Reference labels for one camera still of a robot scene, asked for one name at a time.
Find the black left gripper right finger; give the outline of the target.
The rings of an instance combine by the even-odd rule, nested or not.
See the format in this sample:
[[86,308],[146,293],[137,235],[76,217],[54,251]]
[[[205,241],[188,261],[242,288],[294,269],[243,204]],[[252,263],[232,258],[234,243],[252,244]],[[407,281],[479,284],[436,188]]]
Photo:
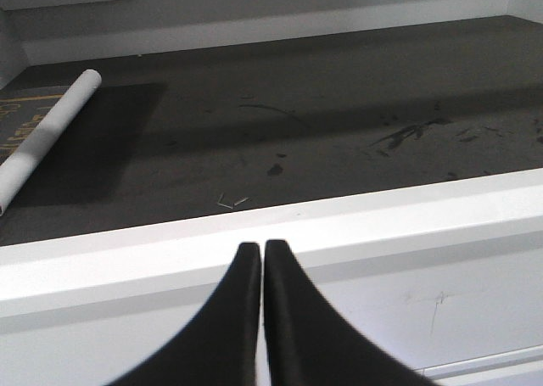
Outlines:
[[264,326],[274,385],[430,385],[360,334],[317,290],[288,243],[266,242]]

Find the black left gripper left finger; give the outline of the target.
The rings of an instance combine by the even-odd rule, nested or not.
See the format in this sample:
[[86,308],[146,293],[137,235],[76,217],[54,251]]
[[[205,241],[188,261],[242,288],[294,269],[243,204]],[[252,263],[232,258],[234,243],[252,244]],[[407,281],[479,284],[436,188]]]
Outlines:
[[254,385],[260,319],[260,248],[241,243],[190,322],[113,385]]

